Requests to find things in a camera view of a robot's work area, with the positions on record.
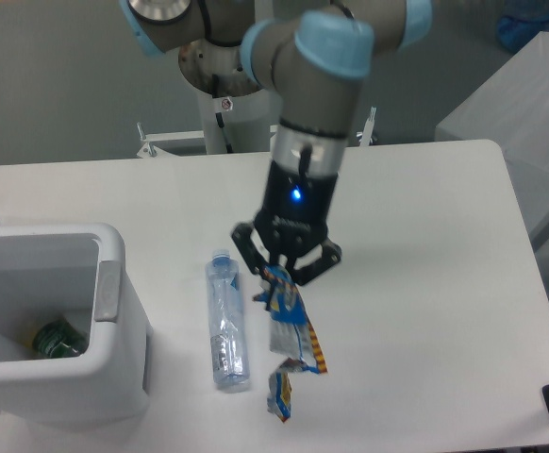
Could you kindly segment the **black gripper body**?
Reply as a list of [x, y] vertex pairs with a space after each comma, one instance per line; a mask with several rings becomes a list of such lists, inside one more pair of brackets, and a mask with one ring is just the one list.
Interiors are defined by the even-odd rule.
[[330, 247], [327, 216], [338, 177], [297, 174], [271, 162], [262, 207], [254, 226], [268, 262], [298, 260], [318, 246]]

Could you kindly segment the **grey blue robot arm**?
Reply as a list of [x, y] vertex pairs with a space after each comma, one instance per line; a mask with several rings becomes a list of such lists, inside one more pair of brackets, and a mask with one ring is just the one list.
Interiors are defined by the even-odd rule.
[[206, 42], [238, 55], [207, 65], [210, 87], [226, 76], [282, 101], [262, 206], [232, 239], [249, 270], [283, 265], [304, 285], [341, 261], [326, 224], [361, 89], [374, 56], [422, 39], [427, 1], [331, 1], [292, 20], [258, 20], [252, 1], [124, 1], [142, 49], [162, 55]]

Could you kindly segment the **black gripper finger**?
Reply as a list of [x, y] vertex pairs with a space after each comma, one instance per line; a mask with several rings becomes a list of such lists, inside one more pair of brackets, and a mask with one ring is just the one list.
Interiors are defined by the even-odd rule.
[[320, 244], [321, 256], [316, 260], [300, 267], [295, 268], [297, 258], [289, 259], [289, 273], [291, 280], [298, 286], [304, 286], [313, 279], [321, 276], [329, 269], [341, 263], [341, 247], [326, 239]]
[[255, 234], [260, 239], [253, 222], [239, 222], [233, 227], [230, 236], [250, 273], [252, 275], [263, 275], [264, 269], [267, 266], [273, 266], [275, 262], [271, 259], [271, 255], [265, 258], [258, 250], [258, 246], [252, 239]]

